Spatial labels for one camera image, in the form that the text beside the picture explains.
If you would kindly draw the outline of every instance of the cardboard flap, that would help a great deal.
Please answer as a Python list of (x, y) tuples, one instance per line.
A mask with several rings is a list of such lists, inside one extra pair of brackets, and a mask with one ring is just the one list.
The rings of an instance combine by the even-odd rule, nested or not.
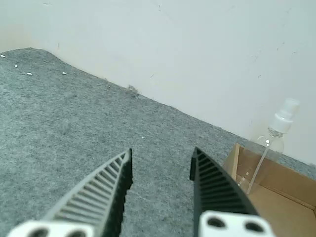
[(240, 145), (236, 143), (231, 150), (231, 153), (225, 160), (223, 164), (224, 170), (231, 175), (231, 177), (236, 181), (238, 156), (239, 156)]
[[(256, 166), (260, 156), (253, 155), (251, 158), (242, 155), (243, 148), (240, 147), (238, 164), (248, 164)], [(237, 166), (237, 174), (243, 174), (243, 165)], [(316, 206), (316, 180), (296, 172), (293, 169), (265, 159), (260, 167), (258, 176), (263, 179), (260, 185), (266, 187), (280, 195), (283, 195), (295, 202), (314, 209)]]

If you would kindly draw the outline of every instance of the white spray nozzle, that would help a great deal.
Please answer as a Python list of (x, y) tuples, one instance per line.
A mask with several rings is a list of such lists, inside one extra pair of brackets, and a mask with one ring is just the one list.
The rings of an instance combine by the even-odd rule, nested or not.
[(290, 129), (294, 115), (299, 107), (300, 102), (298, 100), (287, 98), (281, 109), (275, 113), (275, 117), (269, 127), (277, 132), (286, 133)]
[(299, 107), (300, 102), (298, 100), (287, 98), (277, 114), (287, 121), (292, 121)]

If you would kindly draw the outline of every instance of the spray bottle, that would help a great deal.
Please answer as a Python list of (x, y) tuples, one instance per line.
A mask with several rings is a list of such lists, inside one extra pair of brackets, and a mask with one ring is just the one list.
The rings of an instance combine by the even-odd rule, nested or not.
[(299, 108), (299, 101), (288, 98), (281, 109), (275, 113), (266, 132), (254, 140), (249, 140), (241, 152), (247, 162), (238, 165), (240, 177), (237, 183), (248, 195), (254, 184), (259, 184), (266, 174), (269, 173), (268, 162), (262, 166), (267, 158), (277, 161), (284, 149), (283, 136), (292, 123), (293, 117)]

